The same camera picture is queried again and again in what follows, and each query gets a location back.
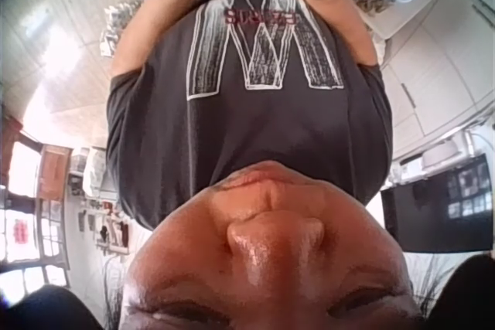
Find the cheek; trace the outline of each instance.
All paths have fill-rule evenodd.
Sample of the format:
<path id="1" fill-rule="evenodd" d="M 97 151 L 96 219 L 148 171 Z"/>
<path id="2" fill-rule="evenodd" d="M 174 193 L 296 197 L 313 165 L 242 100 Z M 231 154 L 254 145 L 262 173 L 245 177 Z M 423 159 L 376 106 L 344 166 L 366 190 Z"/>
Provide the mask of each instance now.
<path id="1" fill-rule="evenodd" d="M 369 264 L 393 271 L 407 280 L 407 267 L 400 247 L 363 206 L 345 205 L 324 216 L 325 249 L 330 260 L 353 267 Z"/>
<path id="2" fill-rule="evenodd" d="M 226 263 L 224 239 L 220 238 L 207 209 L 186 205 L 154 231 L 134 259 L 130 275 L 153 285 L 164 277 L 184 272 L 207 274 Z"/>

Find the nose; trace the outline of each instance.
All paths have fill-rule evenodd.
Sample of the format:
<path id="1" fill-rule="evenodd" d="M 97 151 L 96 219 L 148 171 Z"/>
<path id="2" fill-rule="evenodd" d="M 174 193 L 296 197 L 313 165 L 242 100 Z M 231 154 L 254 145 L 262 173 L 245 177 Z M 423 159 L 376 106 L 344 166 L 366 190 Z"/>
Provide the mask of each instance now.
<path id="1" fill-rule="evenodd" d="M 299 291 L 292 284 L 308 287 L 321 262 L 324 231 L 318 219 L 275 210 L 232 222 L 227 240 L 234 266 L 251 285 L 283 295 Z"/>

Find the television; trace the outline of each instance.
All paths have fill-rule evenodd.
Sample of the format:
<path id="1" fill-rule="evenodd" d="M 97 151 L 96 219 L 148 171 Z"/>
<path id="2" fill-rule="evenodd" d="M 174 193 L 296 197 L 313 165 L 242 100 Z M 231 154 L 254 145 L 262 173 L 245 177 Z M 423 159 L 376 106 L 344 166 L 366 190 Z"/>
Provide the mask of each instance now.
<path id="1" fill-rule="evenodd" d="M 412 253 L 493 249 L 493 190 L 485 155 L 381 192 L 385 227 Z"/>

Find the sunlight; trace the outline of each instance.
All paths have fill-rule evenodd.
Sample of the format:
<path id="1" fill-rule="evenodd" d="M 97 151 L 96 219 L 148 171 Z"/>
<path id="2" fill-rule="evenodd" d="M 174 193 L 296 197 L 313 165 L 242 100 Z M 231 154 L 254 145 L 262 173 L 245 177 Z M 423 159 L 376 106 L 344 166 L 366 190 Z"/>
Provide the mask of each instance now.
<path id="1" fill-rule="evenodd" d="M 81 56 L 81 49 L 76 41 L 59 26 L 54 26 L 49 31 L 49 40 L 49 45 L 43 54 L 46 76 L 54 77 L 58 73 L 68 73 L 73 70 Z"/>

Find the lips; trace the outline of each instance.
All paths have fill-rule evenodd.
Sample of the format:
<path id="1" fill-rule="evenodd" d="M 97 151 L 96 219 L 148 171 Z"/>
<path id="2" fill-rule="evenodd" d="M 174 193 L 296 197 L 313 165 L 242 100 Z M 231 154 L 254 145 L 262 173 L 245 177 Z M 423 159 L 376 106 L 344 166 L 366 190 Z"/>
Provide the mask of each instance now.
<path id="1" fill-rule="evenodd" d="M 218 184 L 223 190 L 235 189 L 254 183 L 273 181 L 291 185 L 309 184 L 310 179 L 278 162 L 259 162 L 233 173 Z"/>

